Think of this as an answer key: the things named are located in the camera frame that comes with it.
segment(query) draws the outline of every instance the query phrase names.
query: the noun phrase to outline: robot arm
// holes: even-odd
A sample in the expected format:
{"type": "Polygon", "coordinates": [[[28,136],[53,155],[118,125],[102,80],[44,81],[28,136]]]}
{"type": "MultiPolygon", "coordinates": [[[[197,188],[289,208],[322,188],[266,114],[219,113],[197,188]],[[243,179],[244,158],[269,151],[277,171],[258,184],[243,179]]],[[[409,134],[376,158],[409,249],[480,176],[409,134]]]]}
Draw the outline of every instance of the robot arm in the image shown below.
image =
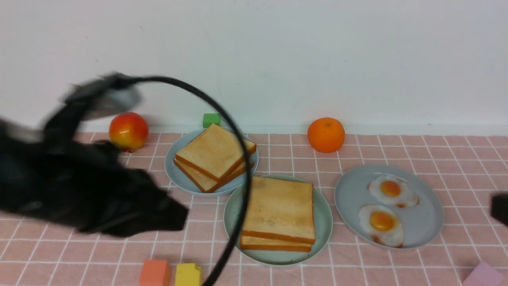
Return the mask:
{"type": "MultiPolygon", "coordinates": [[[[183,229],[188,209],[146,171],[123,167],[114,144],[73,141],[83,118],[122,112],[139,101],[89,112],[119,79],[114,75],[78,88],[42,132],[0,121],[0,210],[117,237],[183,229]]],[[[119,95],[139,98],[133,89],[119,95]]]]}

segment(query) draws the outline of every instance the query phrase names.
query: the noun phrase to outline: bread slice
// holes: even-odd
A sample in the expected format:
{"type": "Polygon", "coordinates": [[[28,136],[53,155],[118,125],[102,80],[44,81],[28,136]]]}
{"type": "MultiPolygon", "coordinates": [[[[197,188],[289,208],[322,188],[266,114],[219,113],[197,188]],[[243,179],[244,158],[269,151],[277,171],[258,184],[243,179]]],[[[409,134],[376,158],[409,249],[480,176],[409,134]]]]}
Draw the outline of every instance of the bread slice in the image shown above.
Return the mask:
{"type": "Polygon", "coordinates": [[[191,166],[180,162],[177,158],[174,158],[173,162],[203,193],[213,193],[220,187],[232,181],[234,178],[245,173],[245,162],[243,162],[224,180],[216,182],[191,166]]]}
{"type": "Polygon", "coordinates": [[[243,235],[314,244],[311,183],[252,178],[243,235]]]}
{"type": "Polygon", "coordinates": [[[245,250],[280,250],[280,251],[299,251],[310,252],[312,244],[288,242],[277,239],[266,239],[252,236],[240,237],[240,248],[245,250]]]}
{"type": "MultiPolygon", "coordinates": [[[[249,153],[256,151],[256,144],[244,140],[249,153]]],[[[187,146],[176,152],[178,161],[183,162],[216,182],[221,182],[243,161],[243,152],[234,134],[210,125],[187,146]]]]}

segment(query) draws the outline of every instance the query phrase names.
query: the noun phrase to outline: plate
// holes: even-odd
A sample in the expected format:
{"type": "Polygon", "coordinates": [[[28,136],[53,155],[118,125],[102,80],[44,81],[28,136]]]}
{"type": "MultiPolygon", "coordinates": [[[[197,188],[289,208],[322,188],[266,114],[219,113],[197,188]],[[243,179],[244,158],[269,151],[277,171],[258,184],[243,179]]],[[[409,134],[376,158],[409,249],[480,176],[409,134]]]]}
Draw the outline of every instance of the plate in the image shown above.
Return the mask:
{"type": "MultiPolygon", "coordinates": [[[[177,142],[175,142],[171,148],[169,148],[168,153],[166,154],[166,160],[164,162],[164,169],[168,174],[169,179],[177,185],[180,189],[199,196],[220,196],[229,194],[238,188],[243,182],[245,182],[245,174],[241,174],[238,177],[234,178],[232,181],[227,183],[226,185],[220,187],[213,193],[203,193],[181,170],[178,168],[173,159],[175,158],[176,152],[180,151],[183,147],[187,146],[189,142],[198,137],[203,131],[206,129],[196,130],[191,133],[187,133],[182,138],[180,138],[177,142]]],[[[252,174],[256,171],[259,163],[259,154],[258,152],[254,152],[251,155],[251,159],[254,161],[254,167],[252,168],[252,174]]]]}
{"type": "MultiPolygon", "coordinates": [[[[262,177],[303,182],[303,180],[298,178],[285,175],[265,175],[262,177]]],[[[314,229],[316,242],[312,246],[312,250],[310,252],[243,250],[240,248],[240,239],[236,242],[236,248],[250,259],[255,260],[262,265],[272,267],[294,266],[312,259],[320,253],[328,243],[330,236],[332,235],[333,228],[332,210],[330,209],[325,197],[314,189],[312,198],[314,200],[314,229]]],[[[240,213],[242,200],[243,186],[239,187],[231,194],[228,202],[226,203],[226,207],[224,208],[224,228],[226,229],[228,237],[230,237],[233,233],[233,228],[235,227],[238,214],[240,213]]]]}
{"type": "Polygon", "coordinates": [[[433,241],[444,224],[444,211],[439,197],[417,176],[388,165],[362,165],[344,174],[335,186],[335,205],[347,226],[368,242],[387,249],[414,249],[433,241]],[[358,212],[364,205],[383,205],[367,190],[370,181],[378,176],[399,177],[420,198],[418,205],[398,208],[384,205],[398,215],[404,231],[404,245],[393,248],[375,243],[359,226],[358,212]]]}

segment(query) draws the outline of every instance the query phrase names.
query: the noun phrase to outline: black cable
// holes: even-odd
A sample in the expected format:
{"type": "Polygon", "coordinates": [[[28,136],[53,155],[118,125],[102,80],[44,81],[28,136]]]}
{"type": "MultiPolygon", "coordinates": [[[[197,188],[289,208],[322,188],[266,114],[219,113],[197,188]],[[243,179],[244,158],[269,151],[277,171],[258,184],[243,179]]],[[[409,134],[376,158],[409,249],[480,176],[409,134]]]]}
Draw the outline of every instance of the black cable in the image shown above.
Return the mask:
{"type": "Polygon", "coordinates": [[[251,182],[252,182],[252,175],[251,175],[251,166],[249,164],[249,153],[247,151],[247,147],[245,146],[245,143],[243,142],[243,136],[240,134],[240,131],[236,127],[236,124],[233,122],[231,117],[228,115],[228,113],[211,97],[209,97],[207,94],[199,90],[198,88],[195,88],[194,86],[183,82],[178,79],[165,77],[165,76],[148,76],[148,77],[138,77],[134,78],[134,82],[132,84],[135,84],[137,82],[163,82],[168,83],[171,85],[174,85],[176,87],[179,87],[181,89],[184,89],[197,97],[203,99],[208,104],[210,104],[219,114],[226,120],[226,122],[231,126],[231,129],[233,130],[233,133],[235,134],[237,140],[240,142],[240,145],[242,147],[243,151],[243,160],[245,161],[245,174],[246,174],[246,180],[245,180],[245,192],[243,193],[243,204],[242,208],[240,209],[240,214],[238,215],[238,221],[236,222],[236,225],[233,229],[233,233],[231,234],[231,237],[229,238],[228,243],[226,244],[226,247],[224,249],[224,252],[220,256],[220,259],[217,261],[217,264],[213,268],[212,272],[206,279],[206,281],[203,283],[203,286],[212,286],[215,284],[217,279],[220,276],[220,273],[226,266],[226,263],[228,262],[229,257],[231,256],[231,253],[233,252],[233,249],[235,247],[235,243],[240,237],[240,233],[242,231],[243,222],[245,220],[245,215],[247,213],[247,206],[249,204],[250,199],[250,188],[251,188],[251,182]]]}

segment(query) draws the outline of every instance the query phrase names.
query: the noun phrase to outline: orange block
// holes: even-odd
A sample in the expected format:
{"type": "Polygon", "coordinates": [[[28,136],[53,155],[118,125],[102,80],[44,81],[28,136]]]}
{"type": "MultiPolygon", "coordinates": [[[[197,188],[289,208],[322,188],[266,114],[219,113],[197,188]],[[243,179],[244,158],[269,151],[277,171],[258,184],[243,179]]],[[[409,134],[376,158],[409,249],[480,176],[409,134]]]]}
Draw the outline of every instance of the orange block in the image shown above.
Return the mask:
{"type": "Polygon", "coordinates": [[[171,268],[165,260],[145,260],[139,277],[140,286],[168,286],[171,268]]]}

